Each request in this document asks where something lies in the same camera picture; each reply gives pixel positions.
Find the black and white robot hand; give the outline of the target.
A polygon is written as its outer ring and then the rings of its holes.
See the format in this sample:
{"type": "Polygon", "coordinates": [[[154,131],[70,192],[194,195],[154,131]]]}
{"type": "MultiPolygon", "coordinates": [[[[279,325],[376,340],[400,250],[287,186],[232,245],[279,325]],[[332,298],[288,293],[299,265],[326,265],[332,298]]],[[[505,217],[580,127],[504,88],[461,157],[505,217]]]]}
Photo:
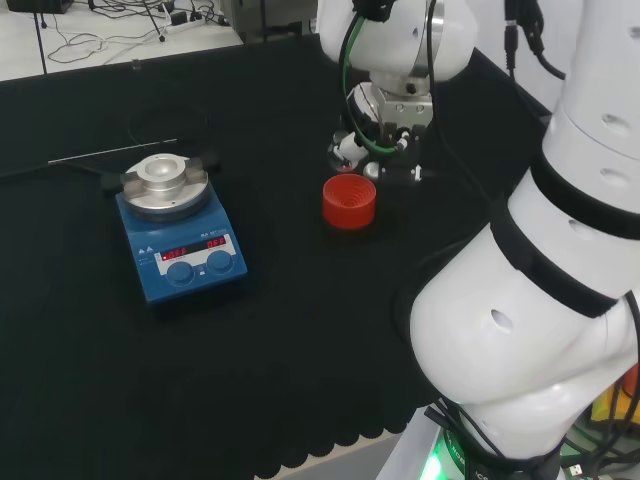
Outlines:
{"type": "Polygon", "coordinates": [[[328,147],[339,174],[362,175],[378,184],[413,186],[426,175],[421,150],[433,120],[431,96],[399,96],[372,82],[346,97],[342,125],[328,147]]]}

